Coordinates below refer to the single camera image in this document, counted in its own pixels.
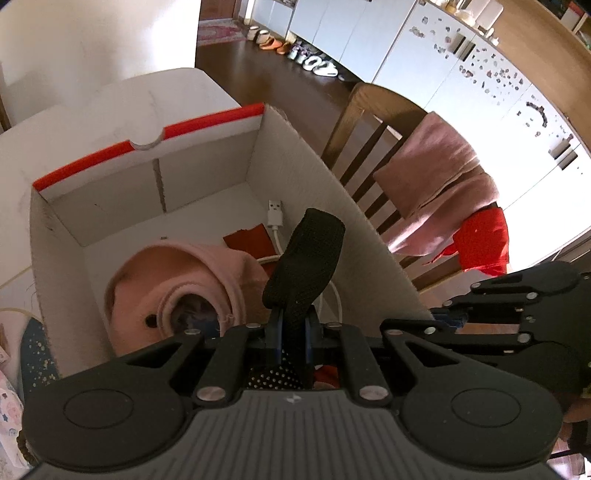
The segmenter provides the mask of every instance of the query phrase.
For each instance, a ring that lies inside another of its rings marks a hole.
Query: orange slipper
[[[276,50],[283,45],[283,42],[277,40],[275,37],[269,37],[265,43],[261,44],[259,48],[261,50]]]
[[[293,43],[289,43],[288,41],[286,41],[281,47],[279,47],[276,52],[279,55],[285,55],[286,53],[288,53],[291,48],[293,47]]]

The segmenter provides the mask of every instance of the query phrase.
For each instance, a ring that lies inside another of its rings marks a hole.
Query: red garment
[[[492,277],[505,275],[509,263],[509,230],[503,210],[491,208],[468,217],[453,235],[453,243],[432,261],[455,253],[464,271],[476,268]]]
[[[251,254],[254,258],[271,257],[275,255],[275,247],[265,226],[260,223],[250,230],[238,230],[224,238],[228,248]],[[275,270],[277,262],[267,263],[262,267],[269,277]]]
[[[322,367],[314,371],[314,381],[340,388],[339,370],[331,365],[322,365]]]

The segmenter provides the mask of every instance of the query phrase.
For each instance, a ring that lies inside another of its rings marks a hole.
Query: kitchen cabinet
[[[435,5],[419,2],[374,83],[424,108],[475,35]]]
[[[269,19],[267,27],[273,30],[273,32],[285,38],[285,35],[287,34],[287,28],[290,26],[290,20],[291,15],[293,14],[293,9],[279,2],[273,3],[275,5],[273,5],[273,10],[271,11],[271,18]]]
[[[290,30],[298,37],[313,43],[329,2],[330,0],[298,0]]]
[[[275,0],[256,0],[255,6],[252,9],[252,19],[267,27],[271,19],[271,11],[273,10],[274,3]]]
[[[368,2],[340,63],[364,82],[373,82],[414,4],[415,0]]]
[[[591,228],[591,159],[583,145],[505,210],[514,270],[535,265]]]
[[[293,9],[275,0],[256,0],[252,18],[261,25],[285,37]]]
[[[499,135],[504,139],[499,142],[499,150],[505,152],[496,155],[490,170],[497,177],[497,171],[508,173],[498,184],[502,197],[508,200],[504,206],[509,206],[557,165],[570,161],[580,145],[569,123],[534,85],[503,117]]]
[[[330,0],[314,37],[314,46],[340,61],[355,25],[369,4],[367,0]]]
[[[531,83],[479,36],[472,38],[462,59],[425,109],[435,111],[470,142],[495,180],[499,206],[505,208],[553,168],[547,154],[534,156],[519,132],[501,122]]]

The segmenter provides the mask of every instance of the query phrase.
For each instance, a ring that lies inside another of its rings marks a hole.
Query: cardboard box
[[[346,225],[333,277],[344,322],[377,335],[385,318],[430,318],[316,153],[278,111],[252,105],[169,125],[149,144],[121,142],[34,182],[33,273],[61,375],[112,358],[103,295],[129,257],[161,238],[223,245],[265,223],[269,200],[282,202],[286,243],[309,207]]]

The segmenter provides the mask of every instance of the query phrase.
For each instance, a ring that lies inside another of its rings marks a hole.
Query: rug
[[[197,30],[197,46],[246,40],[242,29],[231,18],[202,20]]]

